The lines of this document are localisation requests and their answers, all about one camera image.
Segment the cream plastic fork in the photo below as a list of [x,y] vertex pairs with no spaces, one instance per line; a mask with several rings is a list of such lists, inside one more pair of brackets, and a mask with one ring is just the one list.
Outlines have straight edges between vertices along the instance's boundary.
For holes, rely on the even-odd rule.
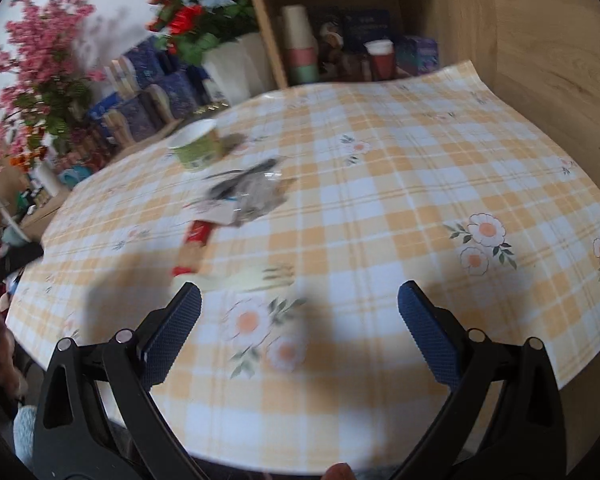
[[170,291],[174,294],[186,284],[193,284],[201,292],[234,290],[235,292],[256,292],[294,284],[294,267],[290,264],[262,264],[250,266],[227,276],[182,273],[174,276]]

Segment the red snack stick packet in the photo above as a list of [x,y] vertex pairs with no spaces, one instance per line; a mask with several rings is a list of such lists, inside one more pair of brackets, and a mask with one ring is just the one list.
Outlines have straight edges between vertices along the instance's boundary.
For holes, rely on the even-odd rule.
[[172,268],[173,276],[199,271],[213,230],[213,223],[201,220],[196,220],[190,225]]

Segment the pink blossom plant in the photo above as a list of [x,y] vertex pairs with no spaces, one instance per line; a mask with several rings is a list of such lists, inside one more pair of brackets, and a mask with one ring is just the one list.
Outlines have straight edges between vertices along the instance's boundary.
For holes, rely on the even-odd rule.
[[20,19],[5,25],[0,74],[12,83],[0,90],[0,168],[22,171],[42,162],[49,150],[71,152],[88,133],[92,84],[100,70],[79,66],[76,47],[91,0],[12,0]]

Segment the left fluffy blue slipper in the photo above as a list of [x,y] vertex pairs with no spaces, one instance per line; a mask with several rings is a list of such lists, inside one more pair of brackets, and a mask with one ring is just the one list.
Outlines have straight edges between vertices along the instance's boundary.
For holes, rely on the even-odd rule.
[[36,407],[20,406],[12,423],[14,451],[18,460],[29,470],[33,468],[33,440],[36,422]]

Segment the clear plastic wrapper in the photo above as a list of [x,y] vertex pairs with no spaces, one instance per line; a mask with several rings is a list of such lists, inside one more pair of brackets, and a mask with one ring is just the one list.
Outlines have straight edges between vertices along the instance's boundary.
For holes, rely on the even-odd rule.
[[242,226],[266,216],[286,202],[296,177],[285,176],[283,157],[262,160],[241,170],[204,180],[207,185],[187,205],[197,221],[216,226]]

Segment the green paper cup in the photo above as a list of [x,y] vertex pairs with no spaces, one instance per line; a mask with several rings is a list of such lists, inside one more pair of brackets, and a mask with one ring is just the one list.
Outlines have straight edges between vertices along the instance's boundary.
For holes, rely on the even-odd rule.
[[204,170],[223,156],[218,124],[214,119],[192,122],[170,137],[168,149],[184,169]]

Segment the white faceted vase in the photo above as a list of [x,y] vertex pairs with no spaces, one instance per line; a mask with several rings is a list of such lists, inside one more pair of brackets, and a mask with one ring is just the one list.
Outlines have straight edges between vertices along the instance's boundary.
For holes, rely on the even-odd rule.
[[202,57],[202,67],[230,106],[276,89],[260,32],[227,41]]

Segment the yellow plaid floral tablecloth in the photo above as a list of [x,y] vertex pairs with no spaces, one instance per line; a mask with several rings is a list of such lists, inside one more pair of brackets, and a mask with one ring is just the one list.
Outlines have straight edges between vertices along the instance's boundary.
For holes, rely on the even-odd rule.
[[218,129],[238,147],[207,170],[160,142],[71,192],[7,317],[36,362],[166,304],[211,177],[271,157],[283,203],[216,228],[198,266],[286,266],[291,284],[209,292],[152,390],[193,456],[298,474],[403,460],[446,396],[398,312],[406,281],[496,341],[542,339],[559,385],[600,352],[600,190],[471,64],[273,92]]

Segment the red rose bouquet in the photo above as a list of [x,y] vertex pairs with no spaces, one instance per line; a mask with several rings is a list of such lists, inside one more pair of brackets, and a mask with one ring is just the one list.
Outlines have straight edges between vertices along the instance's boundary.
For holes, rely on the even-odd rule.
[[201,66],[204,55],[228,42],[257,32],[252,0],[148,0],[155,8],[146,25],[157,49],[190,66]]

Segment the red paper cup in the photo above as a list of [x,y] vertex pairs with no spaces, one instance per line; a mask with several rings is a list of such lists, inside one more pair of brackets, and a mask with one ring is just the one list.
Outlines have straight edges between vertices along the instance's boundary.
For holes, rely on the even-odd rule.
[[396,73],[393,43],[389,39],[369,41],[364,44],[370,57],[370,67],[375,80],[390,80]]

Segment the stacked pastel cups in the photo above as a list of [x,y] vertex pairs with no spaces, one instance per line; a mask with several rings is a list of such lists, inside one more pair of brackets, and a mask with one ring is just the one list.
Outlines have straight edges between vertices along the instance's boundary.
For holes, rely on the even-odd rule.
[[291,79],[294,84],[314,84],[320,80],[317,46],[304,6],[282,7],[284,41]]

